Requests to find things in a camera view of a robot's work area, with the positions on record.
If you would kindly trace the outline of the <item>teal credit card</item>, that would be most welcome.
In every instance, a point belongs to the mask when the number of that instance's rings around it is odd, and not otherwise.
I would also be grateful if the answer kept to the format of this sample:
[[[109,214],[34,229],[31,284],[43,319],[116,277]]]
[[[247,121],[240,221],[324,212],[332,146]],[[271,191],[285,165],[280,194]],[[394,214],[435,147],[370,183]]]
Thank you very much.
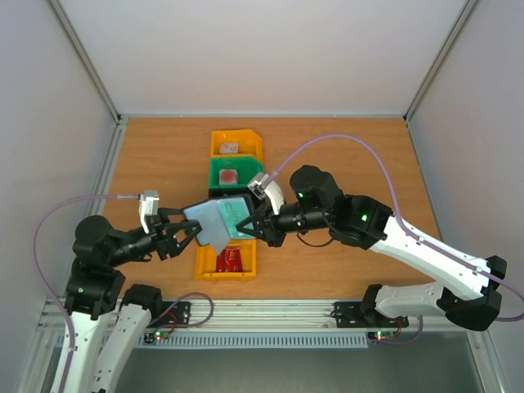
[[[218,200],[219,212],[222,216],[228,235],[233,240],[247,240],[251,236],[240,232],[237,225],[251,215],[246,199],[234,196]]]

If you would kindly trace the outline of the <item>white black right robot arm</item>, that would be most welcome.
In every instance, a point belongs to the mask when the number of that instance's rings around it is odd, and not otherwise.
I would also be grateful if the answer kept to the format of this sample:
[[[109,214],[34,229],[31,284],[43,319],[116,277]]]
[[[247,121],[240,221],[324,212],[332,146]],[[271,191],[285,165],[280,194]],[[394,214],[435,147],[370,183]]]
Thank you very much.
[[[381,328],[409,317],[444,317],[458,327],[482,332],[499,317],[504,259],[457,251],[398,219],[390,207],[370,196],[345,194],[330,173],[315,166],[304,165],[291,176],[294,204],[284,201],[276,183],[265,187],[267,178],[257,174],[248,185],[262,202],[237,224],[240,233],[280,247],[289,233],[325,228],[333,241],[389,256],[432,280],[407,287],[370,285],[359,308],[344,311],[335,306],[332,316],[339,325],[356,322]]]

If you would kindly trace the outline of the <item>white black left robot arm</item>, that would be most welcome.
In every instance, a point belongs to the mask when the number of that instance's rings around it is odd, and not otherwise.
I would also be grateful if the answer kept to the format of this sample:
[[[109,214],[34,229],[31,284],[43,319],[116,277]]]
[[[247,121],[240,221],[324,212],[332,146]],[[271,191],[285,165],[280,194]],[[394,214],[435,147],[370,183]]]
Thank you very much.
[[[165,316],[160,289],[134,284],[124,291],[118,268],[147,262],[153,253],[162,260],[180,255],[201,231],[196,220],[170,222],[181,213],[161,208],[128,232],[101,215],[77,225],[65,290],[66,331],[52,391],[115,391],[137,339]]]

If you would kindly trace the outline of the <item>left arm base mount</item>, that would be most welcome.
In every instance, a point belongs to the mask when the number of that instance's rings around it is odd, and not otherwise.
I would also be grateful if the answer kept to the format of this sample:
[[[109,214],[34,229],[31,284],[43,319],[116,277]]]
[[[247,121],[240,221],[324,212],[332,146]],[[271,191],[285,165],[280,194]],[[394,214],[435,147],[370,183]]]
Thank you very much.
[[[191,303],[181,301],[173,306],[166,315],[149,325],[150,328],[161,328],[176,324],[188,324],[191,317]]]

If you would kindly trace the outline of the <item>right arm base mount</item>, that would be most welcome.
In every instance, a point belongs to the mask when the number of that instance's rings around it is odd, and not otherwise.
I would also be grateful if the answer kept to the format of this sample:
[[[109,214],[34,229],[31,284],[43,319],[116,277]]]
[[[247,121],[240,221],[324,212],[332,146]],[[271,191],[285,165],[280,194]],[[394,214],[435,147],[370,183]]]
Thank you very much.
[[[337,328],[407,328],[406,317],[389,318],[374,308],[364,307],[360,301],[337,301],[330,317]]]

